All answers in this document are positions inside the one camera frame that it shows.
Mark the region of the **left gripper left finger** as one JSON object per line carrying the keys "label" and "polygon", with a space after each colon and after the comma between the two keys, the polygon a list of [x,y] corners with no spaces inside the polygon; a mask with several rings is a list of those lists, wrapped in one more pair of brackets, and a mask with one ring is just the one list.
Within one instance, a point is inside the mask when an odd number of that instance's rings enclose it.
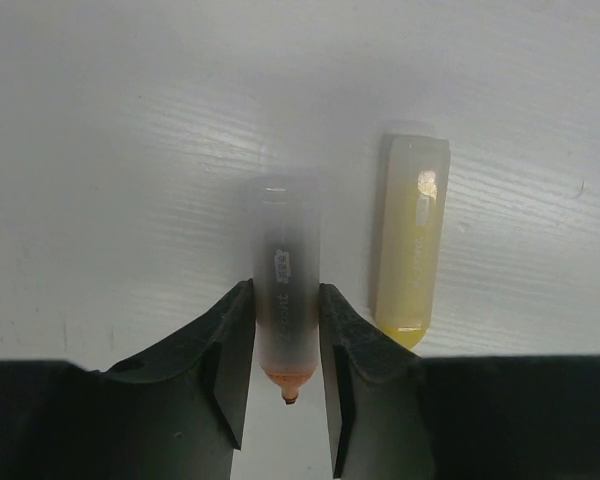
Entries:
{"label": "left gripper left finger", "polygon": [[249,281],[105,371],[0,360],[0,479],[226,479],[244,430]]}

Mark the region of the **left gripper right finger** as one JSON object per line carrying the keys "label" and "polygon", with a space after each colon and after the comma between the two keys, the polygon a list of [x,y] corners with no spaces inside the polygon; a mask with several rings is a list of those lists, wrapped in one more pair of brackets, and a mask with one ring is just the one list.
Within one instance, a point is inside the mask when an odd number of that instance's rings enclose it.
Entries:
{"label": "left gripper right finger", "polygon": [[337,479],[600,479],[600,355],[423,358],[319,292]]}

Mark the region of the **yellow pastel highlighter body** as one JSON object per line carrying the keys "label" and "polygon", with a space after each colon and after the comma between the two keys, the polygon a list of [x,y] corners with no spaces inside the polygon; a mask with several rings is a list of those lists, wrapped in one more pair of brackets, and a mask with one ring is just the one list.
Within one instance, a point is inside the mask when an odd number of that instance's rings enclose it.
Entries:
{"label": "yellow pastel highlighter body", "polygon": [[407,349],[425,336],[434,292],[451,149],[431,136],[383,140],[383,201],[373,319]]}

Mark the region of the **peach pastel highlighter body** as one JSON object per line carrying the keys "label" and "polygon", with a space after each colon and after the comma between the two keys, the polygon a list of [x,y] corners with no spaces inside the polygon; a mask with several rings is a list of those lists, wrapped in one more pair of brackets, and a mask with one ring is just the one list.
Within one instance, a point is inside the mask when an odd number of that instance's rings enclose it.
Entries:
{"label": "peach pastel highlighter body", "polygon": [[320,200],[308,176],[267,175],[247,187],[258,361],[294,404],[319,363]]}

